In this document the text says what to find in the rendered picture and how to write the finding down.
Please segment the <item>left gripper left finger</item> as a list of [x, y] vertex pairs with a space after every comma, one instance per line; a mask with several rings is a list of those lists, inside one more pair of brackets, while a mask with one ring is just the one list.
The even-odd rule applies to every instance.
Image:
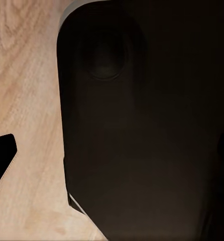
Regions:
[[17, 145], [13, 134], [0, 136], [0, 179], [17, 153]]

